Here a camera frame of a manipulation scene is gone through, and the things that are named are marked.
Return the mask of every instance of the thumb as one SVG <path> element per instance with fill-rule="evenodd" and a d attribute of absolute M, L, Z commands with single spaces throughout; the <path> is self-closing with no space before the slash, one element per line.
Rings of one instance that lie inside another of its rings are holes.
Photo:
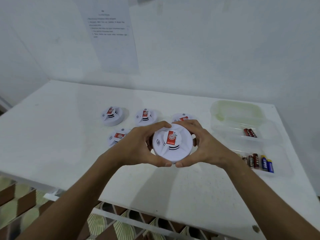
<path fill-rule="evenodd" d="M 200 153 L 196 150 L 194 153 L 176 162 L 177 168 L 189 167 L 201 161 Z"/>
<path fill-rule="evenodd" d="M 172 162 L 158 155 L 150 153 L 146 158 L 146 163 L 154 165 L 156 167 L 171 167 Z"/>

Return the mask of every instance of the hand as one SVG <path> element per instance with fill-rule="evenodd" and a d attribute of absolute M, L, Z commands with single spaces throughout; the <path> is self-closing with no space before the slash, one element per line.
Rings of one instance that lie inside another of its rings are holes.
<path fill-rule="evenodd" d="M 166 121 L 161 121 L 147 126 L 135 127 L 105 154 L 119 160 L 120 166 L 148 163 L 156 167 L 171 167 L 171 161 L 150 152 L 153 134 L 163 127 L 170 128 L 171 125 Z"/>
<path fill-rule="evenodd" d="M 173 123 L 182 125 L 191 134 L 194 134 L 193 146 L 198 146 L 198 149 L 194 153 L 176 162 L 177 168 L 189 167 L 199 162 L 225 168 L 230 160 L 235 156 L 238 157 L 236 153 L 222 145 L 206 129 L 203 129 L 197 120 L 185 120 Z"/>

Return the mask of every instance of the blue battery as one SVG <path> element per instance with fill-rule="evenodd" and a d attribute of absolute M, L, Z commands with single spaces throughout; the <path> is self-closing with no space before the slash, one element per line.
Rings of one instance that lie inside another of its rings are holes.
<path fill-rule="evenodd" d="M 268 172 L 275 173 L 274 170 L 273 170 L 272 161 L 271 160 L 267 160 L 266 163 L 268 165 Z"/>
<path fill-rule="evenodd" d="M 265 155 L 261 155 L 261 166 L 263 171 L 268 171 L 268 163 Z"/>

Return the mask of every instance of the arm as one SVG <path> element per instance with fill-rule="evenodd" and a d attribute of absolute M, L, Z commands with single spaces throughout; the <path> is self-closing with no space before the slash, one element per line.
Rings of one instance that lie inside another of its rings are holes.
<path fill-rule="evenodd" d="M 197 120 L 175 123 L 195 134 L 194 145 L 198 145 L 194 153 L 176 162 L 176 167 L 206 162 L 224 169 L 266 239 L 320 239 L 317 229 L 284 202 L 236 153 L 203 129 Z"/>
<path fill-rule="evenodd" d="M 132 129 L 121 141 L 99 156 L 90 169 L 17 240 L 77 239 L 106 184 L 121 166 L 140 163 L 157 167 L 172 165 L 170 161 L 150 152 L 151 136 L 163 127 L 170 128 L 171 125 L 162 121 Z"/>

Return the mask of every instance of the white table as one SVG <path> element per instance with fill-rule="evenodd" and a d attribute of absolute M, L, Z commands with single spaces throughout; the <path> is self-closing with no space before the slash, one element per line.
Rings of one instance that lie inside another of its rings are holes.
<path fill-rule="evenodd" d="M 50 81 L 0 117 L 0 171 L 67 190 L 108 149 L 114 128 L 133 128 L 141 108 L 156 109 L 160 120 L 177 112 L 198 116 L 210 128 L 216 98 Z M 100 113 L 125 108 L 124 121 L 106 127 Z M 264 178 L 291 207 L 320 230 L 320 204 L 291 145 L 276 108 L 258 104 L 279 123 L 292 177 Z M 104 189 L 101 201 L 239 239 L 264 239 L 224 170 L 198 163 L 189 168 L 122 167 Z"/>

